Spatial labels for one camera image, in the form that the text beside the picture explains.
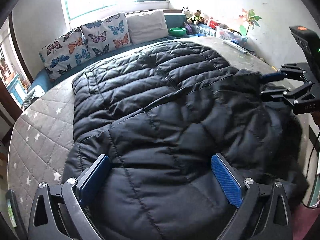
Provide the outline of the black puffer down jacket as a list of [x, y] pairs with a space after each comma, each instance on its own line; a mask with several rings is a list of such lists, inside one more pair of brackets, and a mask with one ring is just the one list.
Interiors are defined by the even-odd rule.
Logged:
[[260, 75], [209, 47], [163, 42], [94, 63], [72, 86], [74, 145], [62, 178], [109, 156], [89, 207], [105, 239], [215, 239], [234, 212], [211, 170], [216, 153], [258, 183], [280, 179], [291, 208], [306, 193], [291, 109], [263, 102]]

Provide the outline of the white pillow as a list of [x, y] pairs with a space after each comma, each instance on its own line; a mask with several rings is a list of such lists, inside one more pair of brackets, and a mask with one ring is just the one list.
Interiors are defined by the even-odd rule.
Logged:
[[169, 35], [162, 10], [152, 10], [126, 15], [131, 42], [141, 44]]

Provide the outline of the butterfly print pillow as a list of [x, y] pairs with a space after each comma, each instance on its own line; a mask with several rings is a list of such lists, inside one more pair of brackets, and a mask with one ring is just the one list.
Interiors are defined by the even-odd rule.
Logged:
[[105, 55], [131, 44], [126, 16], [123, 12], [81, 27], [91, 57]]
[[91, 58], [80, 27], [44, 46], [39, 56], [51, 82]]

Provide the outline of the grey star quilted mattress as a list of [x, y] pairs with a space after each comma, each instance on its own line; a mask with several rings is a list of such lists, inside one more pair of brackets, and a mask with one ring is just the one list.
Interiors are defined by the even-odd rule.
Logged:
[[[232, 66], [268, 74], [275, 72], [266, 62], [251, 54], [242, 54], [216, 37], [189, 37], [169, 41], [190, 41], [215, 49]], [[74, 93], [72, 80], [78, 74], [54, 86], [29, 106], [16, 121], [8, 154], [8, 187], [15, 193], [26, 230], [36, 188], [41, 181], [58, 184], [73, 146]], [[300, 115], [303, 136], [298, 163], [305, 173], [305, 158], [311, 145], [309, 116]]]

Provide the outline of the right butterfly print pillow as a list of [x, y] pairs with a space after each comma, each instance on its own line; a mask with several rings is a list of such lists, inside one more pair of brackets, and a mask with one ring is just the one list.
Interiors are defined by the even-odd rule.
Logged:
[[126, 16], [123, 12], [81, 27], [91, 57], [105, 55], [131, 44]]

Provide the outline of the black white plush toy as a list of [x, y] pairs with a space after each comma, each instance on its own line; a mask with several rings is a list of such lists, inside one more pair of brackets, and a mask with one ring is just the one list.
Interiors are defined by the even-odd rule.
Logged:
[[188, 7], [183, 7], [182, 13], [185, 14], [186, 18], [191, 18], [191, 16], [192, 16], [192, 13], [190, 12]]

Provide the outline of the left butterfly print pillow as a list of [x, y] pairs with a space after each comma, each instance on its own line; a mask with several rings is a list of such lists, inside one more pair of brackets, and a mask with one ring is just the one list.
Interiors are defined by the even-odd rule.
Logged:
[[91, 58], [80, 27], [44, 46], [39, 56], [51, 82]]

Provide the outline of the yellow green plush toy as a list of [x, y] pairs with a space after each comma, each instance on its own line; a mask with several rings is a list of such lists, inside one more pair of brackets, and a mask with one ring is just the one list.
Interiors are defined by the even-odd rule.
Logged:
[[188, 24], [207, 24], [209, 21], [208, 17], [201, 16], [201, 10], [196, 10], [190, 18], [187, 19]]

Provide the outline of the blue sofa bed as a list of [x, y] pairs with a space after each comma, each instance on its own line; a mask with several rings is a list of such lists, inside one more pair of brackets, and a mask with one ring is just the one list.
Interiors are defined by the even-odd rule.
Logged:
[[39, 52], [44, 64], [31, 87], [44, 92], [99, 60], [138, 46], [173, 39], [168, 29], [184, 27], [185, 14], [164, 14], [161, 10], [126, 15], [76, 27], [46, 45]]

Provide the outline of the colourful pinwheel flower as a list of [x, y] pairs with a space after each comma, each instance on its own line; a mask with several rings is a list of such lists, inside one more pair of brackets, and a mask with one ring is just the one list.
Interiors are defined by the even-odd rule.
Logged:
[[259, 21], [262, 17], [258, 16], [253, 9], [245, 10], [242, 9], [241, 15], [239, 15], [240, 20], [240, 34], [242, 36], [247, 36], [249, 29], [252, 30], [255, 27], [260, 27]]

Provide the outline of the green plastic bowl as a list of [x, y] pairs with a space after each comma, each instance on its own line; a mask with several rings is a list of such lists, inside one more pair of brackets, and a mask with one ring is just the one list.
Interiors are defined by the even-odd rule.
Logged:
[[169, 28], [169, 34], [174, 37], [181, 37], [186, 34], [187, 30], [183, 27]]

